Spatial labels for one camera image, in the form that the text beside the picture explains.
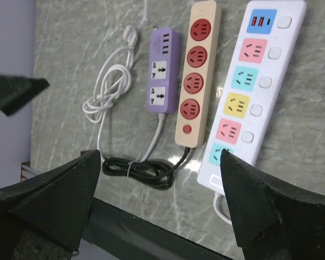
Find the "pink outlet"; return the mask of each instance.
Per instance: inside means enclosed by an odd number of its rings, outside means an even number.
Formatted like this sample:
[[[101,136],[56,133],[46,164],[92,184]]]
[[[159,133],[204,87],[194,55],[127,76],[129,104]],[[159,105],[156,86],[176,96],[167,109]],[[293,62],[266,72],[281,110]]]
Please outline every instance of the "pink outlet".
[[[235,144],[237,142],[240,130],[240,123],[222,118],[218,126],[216,138],[231,144]]]
[[[240,50],[239,60],[253,63],[261,63],[264,57],[267,40],[246,38]]]

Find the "red button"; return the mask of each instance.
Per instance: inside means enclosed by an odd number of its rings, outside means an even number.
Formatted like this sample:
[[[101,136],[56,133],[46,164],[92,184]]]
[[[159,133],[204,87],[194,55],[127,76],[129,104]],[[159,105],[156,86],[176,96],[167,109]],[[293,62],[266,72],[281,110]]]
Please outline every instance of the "red button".
[[[184,132],[185,134],[190,134],[190,132],[191,132],[191,126],[190,126],[190,125],[185,125],[185,126],[183,127],[183,132]]]

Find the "table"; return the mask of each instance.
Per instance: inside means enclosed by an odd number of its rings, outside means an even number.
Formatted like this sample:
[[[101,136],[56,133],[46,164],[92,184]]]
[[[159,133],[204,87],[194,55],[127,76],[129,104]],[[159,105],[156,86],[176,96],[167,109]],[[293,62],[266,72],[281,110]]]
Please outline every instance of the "table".
[[[210,131],[242,21],[245,0],[218,0],[223,8],[207,134]],[[96,148],[99,125],[88,122],[83,102],[92,94],[107,57],[126,43],[124,27],[140,29],[132,89],[116,102],[103,132],[107,155],[144,153],[157,116],[144,108],[150,33],[154,25],[182,33],[185,54],[190,8],[187,0],[37,1],[35,76],[51,87],[34,100],[31,165],[60,166]],[[299,187],[325,194],[325,0],[307,0],[308,11],[278,97],[256,166]],[[151,158],[175,163],[183,148],[174,143],[177,115],[167,117]],[[202,148],[181,168],[174,186],[156,191],[127,178],[101,174],[95,196],[164,229],[234,259],[243,259],[233,229],[215,214],[213,192],[200,186]]]

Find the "black power cord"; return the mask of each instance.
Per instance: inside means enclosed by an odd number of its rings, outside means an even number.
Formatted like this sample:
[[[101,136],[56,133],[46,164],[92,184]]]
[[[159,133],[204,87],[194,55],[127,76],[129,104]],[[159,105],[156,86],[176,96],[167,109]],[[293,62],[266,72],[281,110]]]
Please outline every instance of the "black power cord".
[[[130,160],[117,157],[105,158],[102,172],[108,176],[129,176],[156,190],[167,190],[172,187],[175,170],[184,162],[189,153],[190,148],[185,147],[183,156],[172,167],[166,162],[157,160],[131,163]]]

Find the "purple power strip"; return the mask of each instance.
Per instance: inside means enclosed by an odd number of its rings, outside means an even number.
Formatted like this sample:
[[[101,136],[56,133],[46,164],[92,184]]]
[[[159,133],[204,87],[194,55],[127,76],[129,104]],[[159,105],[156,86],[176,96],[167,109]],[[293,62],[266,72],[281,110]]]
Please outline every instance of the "purple power strip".
[[[153,31],[149,51],[147,110],[173,113],[178,103],[180,34],[171,28]]]

